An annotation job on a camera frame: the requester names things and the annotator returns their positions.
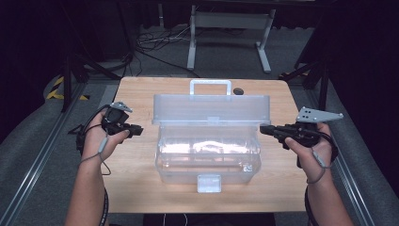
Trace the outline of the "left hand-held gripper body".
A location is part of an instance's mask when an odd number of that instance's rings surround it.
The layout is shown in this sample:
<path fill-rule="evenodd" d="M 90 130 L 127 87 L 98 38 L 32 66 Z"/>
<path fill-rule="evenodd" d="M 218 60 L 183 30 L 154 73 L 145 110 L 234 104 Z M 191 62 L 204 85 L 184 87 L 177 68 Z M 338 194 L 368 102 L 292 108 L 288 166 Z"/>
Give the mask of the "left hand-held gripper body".
<path fill-rule="evenodd" d="M 101 126 L 109 136 L 113 136 L 121 131 L 127 131 L 130 136 L 133 134 L 132 125 L 126 123 L 126 120 L 129 118 L 128 112 L 133 112 L 130 107 L 124 102 L 115 102 L 105 105 L 104 108 L 106 111 L 103 115 Z"/>

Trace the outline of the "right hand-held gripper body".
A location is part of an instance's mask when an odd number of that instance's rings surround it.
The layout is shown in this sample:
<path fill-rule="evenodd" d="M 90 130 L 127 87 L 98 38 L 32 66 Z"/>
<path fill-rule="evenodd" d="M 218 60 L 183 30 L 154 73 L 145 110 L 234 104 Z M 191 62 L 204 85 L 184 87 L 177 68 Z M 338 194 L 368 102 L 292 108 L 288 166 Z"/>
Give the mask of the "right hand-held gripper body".
<path fill-rule="evenodd" d="M 307 148 L 315 146 L 321 138 L 327 140 L 331 146 L 334 146 L 331 136 L 320 132 L 317 124 L 319 122 L 341 120 L 342 118 L 343 113 L 331 113 L 303 106 L 296 116 L 295 123 L 286 124 L 282 127 L 282 147 L 288 149 L 288 145 L 285 142 L 287 137 L 294 139 Z"/>

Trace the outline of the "clear plastic storage box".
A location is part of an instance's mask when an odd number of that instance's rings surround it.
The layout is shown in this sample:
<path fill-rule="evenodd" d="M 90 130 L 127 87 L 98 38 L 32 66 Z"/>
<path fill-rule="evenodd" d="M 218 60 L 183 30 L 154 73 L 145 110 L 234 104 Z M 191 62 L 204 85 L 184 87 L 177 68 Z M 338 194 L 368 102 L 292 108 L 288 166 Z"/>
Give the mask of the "clear plastic storage box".
<path fill-rule="evenodd" d="M 193 79 L 187 94 L 153 96 L 158 126 L 155 167 L 168 184 L 216 193 L 246 184 L 261 169 L 261 124 L 269 125 L 270 97 L 234 95 L 229 80 Z M 249 163 L 253 172 L 243 172 Z"/>

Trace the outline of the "person's left hand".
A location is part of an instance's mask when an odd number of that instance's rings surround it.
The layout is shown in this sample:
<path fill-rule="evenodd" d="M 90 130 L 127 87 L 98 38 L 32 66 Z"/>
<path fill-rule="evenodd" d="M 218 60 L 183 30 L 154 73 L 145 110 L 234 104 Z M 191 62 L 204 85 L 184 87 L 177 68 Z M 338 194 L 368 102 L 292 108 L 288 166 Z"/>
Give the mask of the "person's left hand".
<path fill-rule="evenodd" d="M 81 162 L 93 160 L 101 164 L 129 135 L 127 131 L 122 131 L 113 136 L 109 136 L 101 126 L 103 115 L 104 112 L 101 111 L 89 124 L 88 130 L 86 131 Z"/>

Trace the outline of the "person's right hand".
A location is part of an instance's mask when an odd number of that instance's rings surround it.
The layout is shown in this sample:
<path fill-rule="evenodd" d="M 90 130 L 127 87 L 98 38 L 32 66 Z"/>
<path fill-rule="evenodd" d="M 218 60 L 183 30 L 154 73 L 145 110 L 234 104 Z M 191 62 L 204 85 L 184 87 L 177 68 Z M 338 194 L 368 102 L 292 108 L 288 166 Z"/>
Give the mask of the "person's right hand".
<path fill-rule="evenodd" d="M 307 184 L 320 186 L 321 184 L 332 183 L 331 155 L 332 147 L 328 140 L 321 137 L 319 142 L 307 148 L 294 139 L 285 139 L 288 147 L 297 154 L 300 165 L 307 176 Z"/>

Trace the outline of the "black tripod stand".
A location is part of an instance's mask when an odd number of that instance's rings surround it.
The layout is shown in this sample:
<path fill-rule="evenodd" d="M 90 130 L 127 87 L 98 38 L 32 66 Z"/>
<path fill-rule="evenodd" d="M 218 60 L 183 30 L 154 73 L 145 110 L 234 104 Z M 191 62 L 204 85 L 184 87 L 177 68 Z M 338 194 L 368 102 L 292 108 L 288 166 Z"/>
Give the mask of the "black tripod stand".
<path fill-rule="evenodd" d="M 101 66 L 99 63 L 89 59 L 88 57 L 70 54 L 67 55 L 62 76 L 64 78 L 64 100 L 62 112 L 66 112 L 72 105 L 72 79 L 75 78 L 78 83 L 84 83 L 89 79 L 88 70 L 85 68 L 89 65 L 97 73 L 101 73 L 112 80 L 121 80 L 121 77 L 112 73 L 110 70 Z"/>
<path fill-rule="evenodd" d="M 303 74 L 306 74 L 301 83 L 303 89 L 314 89 L 317 84 L 320 84 L 317 106 L 319 110 L 325 110 L 327 107 L 327 89 L 329 79 L 326 62 L 315 61 L 299 67 L 290 73 L 282 73 L 279 75 L 279 80 L 288 82 Z"/>

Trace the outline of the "yellow black floor tape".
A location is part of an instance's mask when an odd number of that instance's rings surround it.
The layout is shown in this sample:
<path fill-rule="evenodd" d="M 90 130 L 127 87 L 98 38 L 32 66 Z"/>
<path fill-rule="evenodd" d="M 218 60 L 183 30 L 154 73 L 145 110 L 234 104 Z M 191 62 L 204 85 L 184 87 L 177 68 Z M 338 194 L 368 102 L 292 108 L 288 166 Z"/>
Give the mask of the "yellow black floor tape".
<path fill-rule="evenodd" d="M 49 92 L 46 95 L 46 98 L 47 99 L 63 100 L 64 99 L 64 95 L 58 92 L 58 90 L 60 89 L 60 87 L 63 84 L 63 82 L 64 82 L 64 77 L 62 75 L 60 75 L 56 79 L 56 81 L 54 82 L 52 87 L 50 88 Z"/>

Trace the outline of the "person's dark clothing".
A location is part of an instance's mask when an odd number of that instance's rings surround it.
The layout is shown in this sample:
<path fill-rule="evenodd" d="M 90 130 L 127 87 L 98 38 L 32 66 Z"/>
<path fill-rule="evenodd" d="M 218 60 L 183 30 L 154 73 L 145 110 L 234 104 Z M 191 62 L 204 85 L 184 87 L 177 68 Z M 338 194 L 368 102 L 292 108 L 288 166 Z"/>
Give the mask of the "person's dark clothing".
<path fill-rule="evenodd" d="M 276 226 L 273 214 L 145 214 L 143 226 Z"/>

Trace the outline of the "grey metal stand frame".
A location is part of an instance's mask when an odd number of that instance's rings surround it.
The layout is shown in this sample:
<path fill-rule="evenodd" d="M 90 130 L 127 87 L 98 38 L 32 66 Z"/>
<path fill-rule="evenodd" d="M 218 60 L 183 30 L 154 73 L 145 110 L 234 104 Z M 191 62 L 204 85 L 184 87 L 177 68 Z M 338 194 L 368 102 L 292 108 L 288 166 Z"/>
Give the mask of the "grey metal stand frame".
<path fill-rule="evenodd" d="M 272 23 L 275 19 L 275 14 L 276 11 L 274 9 L 270 9 L 265 14 L 203 12 L 198 11 L 198 8 L 193 5 L 191 7 L 189 21 L 190 43 L 186 68 L 188 70 L 195 69 L 197 28 L 253 29 L 263 31 L 263 37 L 260 41 L 255 43 L 255 47 L 262 64 L 263 71 L 265 73 L 271 73 L 271 67 L 266 55 L 265 45 L 272 28 Z"/>

